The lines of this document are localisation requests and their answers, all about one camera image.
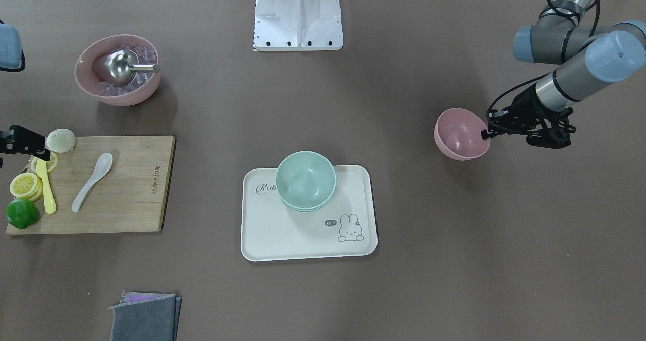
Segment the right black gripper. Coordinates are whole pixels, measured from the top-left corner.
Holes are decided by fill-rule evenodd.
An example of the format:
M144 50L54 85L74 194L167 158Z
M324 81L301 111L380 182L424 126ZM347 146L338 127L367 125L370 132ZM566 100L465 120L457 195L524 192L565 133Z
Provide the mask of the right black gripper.
M46 137L23 126L11 125L1 132L1 153L23 153L49 161L51 151L46 149Z

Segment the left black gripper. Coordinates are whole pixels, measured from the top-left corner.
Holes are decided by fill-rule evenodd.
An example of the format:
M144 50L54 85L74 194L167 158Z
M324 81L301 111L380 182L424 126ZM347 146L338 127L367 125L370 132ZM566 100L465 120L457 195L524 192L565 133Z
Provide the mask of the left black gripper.
M525 136L531 146L562 149L571 145L570 134L575 126L568 121L574 110L565 108L552 111L539 100L535 84L517 95L510 106L497 111L487 110L487 129L482 140L491 140L504 134Z

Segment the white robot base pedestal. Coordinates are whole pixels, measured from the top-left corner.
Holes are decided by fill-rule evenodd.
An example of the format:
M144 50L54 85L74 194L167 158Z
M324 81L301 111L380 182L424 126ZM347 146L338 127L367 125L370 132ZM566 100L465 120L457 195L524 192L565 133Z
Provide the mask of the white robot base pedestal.
M333 51L344 46L340 0L255 0L256 51Z

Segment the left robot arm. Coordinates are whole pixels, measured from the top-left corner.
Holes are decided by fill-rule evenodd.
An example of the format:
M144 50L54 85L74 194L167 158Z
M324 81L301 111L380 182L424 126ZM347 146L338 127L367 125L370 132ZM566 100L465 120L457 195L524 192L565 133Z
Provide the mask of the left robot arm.
M644 67L644 22L583 27L590 9L599 16L600 0L546 0L536 23L517 31L517 60L556 68L519 84L523 91L507 107L490 106L483 140L520 135L531 146L565 148L576 130L568 120L573 106Z

